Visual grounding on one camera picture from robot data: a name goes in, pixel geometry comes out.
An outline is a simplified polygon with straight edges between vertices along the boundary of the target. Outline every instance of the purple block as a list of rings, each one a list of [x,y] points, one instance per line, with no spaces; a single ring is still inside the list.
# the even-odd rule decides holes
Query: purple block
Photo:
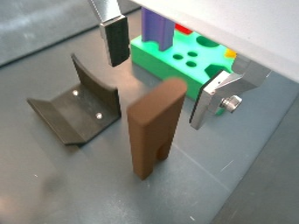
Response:
[[[175,22],[143,7],[143,41],[155,41],[159,50],[164,51],[173,45]]]

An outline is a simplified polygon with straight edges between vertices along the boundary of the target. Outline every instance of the brown wooden block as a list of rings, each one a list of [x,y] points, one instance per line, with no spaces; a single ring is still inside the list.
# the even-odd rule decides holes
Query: brown wooden block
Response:
[[[133,170],[140,179],[152,173],[155,160],[168,157],[185,91],[184,81],[171,78],[127,109]]]

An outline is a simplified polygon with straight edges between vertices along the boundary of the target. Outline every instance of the yellow block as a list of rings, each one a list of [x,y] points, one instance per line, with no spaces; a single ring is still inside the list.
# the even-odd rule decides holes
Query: yellow block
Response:
[[[226,53],[224,53],[224,56],[226,56],[227,58],[232,58],[232,59],[235,59],[235,58],[238,57],[238,54],[236,54],[236,52],[234,52],[231,49],[227,49],[227,51],[226,51]]]

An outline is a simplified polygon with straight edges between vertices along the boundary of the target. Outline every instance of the green toy block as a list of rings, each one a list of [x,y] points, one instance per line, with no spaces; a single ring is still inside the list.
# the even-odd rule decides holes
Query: green toy block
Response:
[[[159,51],[153,41],[143,42],[141,36],[131,41],[132,61],[149,73],[165,80],[184,79],[187,95],[195,100],[201,85],[220,71],[231,73],[232,58],[224,57],[227,47],[193,32],[185,35],[173,31],[172,47]]]

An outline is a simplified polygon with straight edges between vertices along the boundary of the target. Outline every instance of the round hole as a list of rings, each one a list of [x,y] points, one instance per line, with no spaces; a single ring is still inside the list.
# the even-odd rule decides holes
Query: round hole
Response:
[[[196,57],[196,56],[197,56],[197,53],[196,53],[196,52],[188,52],[188,55],[189,55],[191,57]]]
[[[183,56],[181,56],[180,54],[175,54],[172,57],[173,57],[176,60],[181,60],[181,59],[183,59]]]
[[[216,42],[211,41],[209,39],[204,38],[203,36],[199,36],[196,38],[196,42],[201,45],[201,46],[207,46],[207,47],[216,47],[220,44],[218,44]]]
[[[185,65],[187,65],[188,67],[196,67],[196,66],[197,66],[196,63],[192,62],[192,61],[187,61]]]

